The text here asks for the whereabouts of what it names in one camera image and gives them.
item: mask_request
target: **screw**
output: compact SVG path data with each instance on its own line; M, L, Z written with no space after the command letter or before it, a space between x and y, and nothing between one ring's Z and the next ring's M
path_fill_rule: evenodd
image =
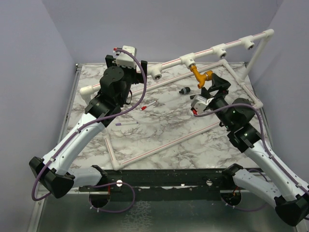
M207 180L207 181L206 181L206 184L207 184L208 186L212 186L212 181L211 181L211 180Z

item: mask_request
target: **pvc pipe elbow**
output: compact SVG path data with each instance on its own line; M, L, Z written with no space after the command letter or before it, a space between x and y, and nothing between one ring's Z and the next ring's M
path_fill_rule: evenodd
M205 81L210 81L211 75L213 73L211 70L209 70L205 72L204 74L200 74L195 65L192 65L190 67L190 71L193 72L195 78L198 81L198 85L197 85L198 88L203 88L203 86L205 85Z
M263 32L266 34L266 37L265 37L266 41L269 41L275 33L273 29L264 30Z
M263 107L263 103L260 100L258 100L254 104L254 106L255 106L255 109L261 109Z
M93 86L86 86L86 87L83 87L79 90L79 93L82 95L82 96L85 96L85 95L91 95L91 94L94 94L95 93L95 90L93 89Z
M162 77L162 65L161 64L155 64L148 68L148 75L151 75L153 80L157 81Z
M240 38L239 40L241 40L241 44L247 49L250 50L254 47L254 43L253 43L253 36L249 35L243 38Z
M219 45L216 45L214 47L211 47L213 52L215 54L217 54L217 56L220 58L220 59L223 59L224 57L226 57L226 45L224 43L222 44L219 44Z
M181 56L179 57L180 61L182 62L182 64L184 64L188 69L190 68L190 66L195 65L195 53L189 53L187 55Z

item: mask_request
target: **white pvc pipe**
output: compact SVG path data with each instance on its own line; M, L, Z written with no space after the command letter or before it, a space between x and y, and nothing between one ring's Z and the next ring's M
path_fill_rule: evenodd
M250 72L253 64L255 63L255 61L259 58L260 54L262 53L263 49L265 48L266 44L267 44L267 40L263 39L260 44L258 45L253 57L251 58L249 64L247 65L246 70L244 71L244 73L242 74L242 76L240 77L241 80L245 80L246 76L248 75L248 73Z
M118 161L117 161L116 156L115 156L115 154L114 154L114 150L113 150L113 148L112 148L111 140L110 140L109 137L106 137L106 138L104 139L104 141L105 141L105 144L106 144L106 148L107 148L107 150L108 150L108 153L110 154L110 157L111 157L112 168L113 168L114 170L116 170L116 168L119 166L119 164L118 164Z
M262 39L262 38L267 38L267 41L268 41L271 38L271 36L273 35L273 33L274 33L274 30L272 30L272 29L265 30L265 31L263 31L259 34L253 35L252 41L259 40L259 39ZM232 42L229 42L229 43L226 43L226 44L224 43L223 45L224 45L225 48L231 48L231 47L242 45L242 39L243 38L240 38L239 40L232 41ZM252 65L254 64L254 62L259 57L260 53L262 52L263 48L265 47L265 45L263 45L263 41L261 41L261 43L259 44L256 53L254 54L253 58L251 59L249 65L247 67L248 72L244 73L244 75L241 77L241 79L244 80L246 78L249 71L251 70ZM208 55L211 55L211 54L213 54L212 48L194 53L195 58L201 58L201 57L208 56ZM182 64L180 58L174 59L174 60L171 60L171 61L168 61L168 62L161 64L161 68L162 68L161 70L168 69L168 68L174 67L176 65L180 65L180 64ZM87 86L87 87L81 88L80 94L81 94L82 99L84 99L85 102L87 104L89 104L90 96L88 96L88 95L94 94L95 92L97 92L99 90L100 90L100 84L96 84L96 85L93 85L93 86Z
M236 72L232 69L232 67L228 64L226 60L223 61L224 67L231 73L231 75L235 78L236 82L243 88L243 90L249 95L249 97L253 100L255 109L260 109L263 107L263 103L251 92L251 90L246 86L245 82L241 80L241 78L236 74Z
M209 65L203 66L203 67L199 68L198 71L199 72L204 72L204 71L207 71L207 70L212 69L214 67L217 67L219 65L223 65L222 60L220 60L218 62L215 62L213 64L209 64ZM169 80L161 81L161 82L159 82L157 84L154 84L154 85L151 85L151 86L147 87L146 91L150 91L150 90L159 88L161 86L167 85L167 84L175 82L175 81L179 81L181 79L187 78L187 77L192 76L192 75L193 75L192 72L187 72L185 74L181 74L179 76L175 76L175 77L173 77L173 78L171 78ZM141 94L142 92L143 92L143 88L132 92L132 96L137 96L137 95Z
M170 142L170 143L168 143L168 144L162 145L162 146L160 146L160 147L158 147L158 148L156 148L156 149L147 151L147 152L145 152L145 153L143 153L143 154L141 154L141 155L138 155L138 156L136 156L136 157L134 157L134 158L132 158L132 159L126 160L126 161L124 161L123 163L121 163L121 164L118 166L118 169L115 169L115 170L119 170L119 169L121 169L121 168L124 168L124 167L126 167L126 166L128 166L128 165L130 165L130 164L132 164L132 163L135 163L135 162L141 160L141 159L144 159L144 158L146 158L146 157L149 157L149 156L151 156L151 155L153 155L153 154L155 154L155 153L158 153L158 152L163 151L163 150L165 150L165 149L168 149L168 148L170 148L170 147L172 147L172 146L175 146L175 145L177 145L177 144L179 144L179 143L182 143L183 141L186 141L186 140L191 139L191 138L193 138L193 137L195 137L195 136L198 136L199 134L202 134L202 133L204 133L204 132L207 132L207 131L209 131L209 130L215 128L215 127L217 127L217 126L219 125L219 123L220 123L220 122L216 122L216 123L214 123L214 124L212 124L212 125L210 125L210 126L207 126L207 127L203 128L203 129L197 130L197 131L192 132L192 133L190 133L190 134L188 134L188 135L186 135L186 136L184 136L184 137L181 137L181 138L179 138L179 139L176 139L176 140L174 140L174 141L172 141L172 142Z

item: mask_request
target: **small black object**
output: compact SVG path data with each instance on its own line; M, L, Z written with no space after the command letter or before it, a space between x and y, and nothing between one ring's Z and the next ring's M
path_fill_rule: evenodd
M189 87L184 87L182 88L179 93L180 94L187 94L187 93L190 93L191 89Z

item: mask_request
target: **black metal frame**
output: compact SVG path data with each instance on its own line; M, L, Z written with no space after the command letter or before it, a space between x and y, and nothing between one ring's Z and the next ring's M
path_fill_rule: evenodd
M221 199L220 191L233 190L235 188L234 182L231 182L231 179L224 175L223 170L226 169L104 171L107 174L109 183L122 180L133 186L136 194L136 201L219 201ZM108 191L108 188L92 188L84 186L80 187L79 191ZM131 190L126 186L117 187L114 185L111 186L110 191L112 201L125 202L132 200Z

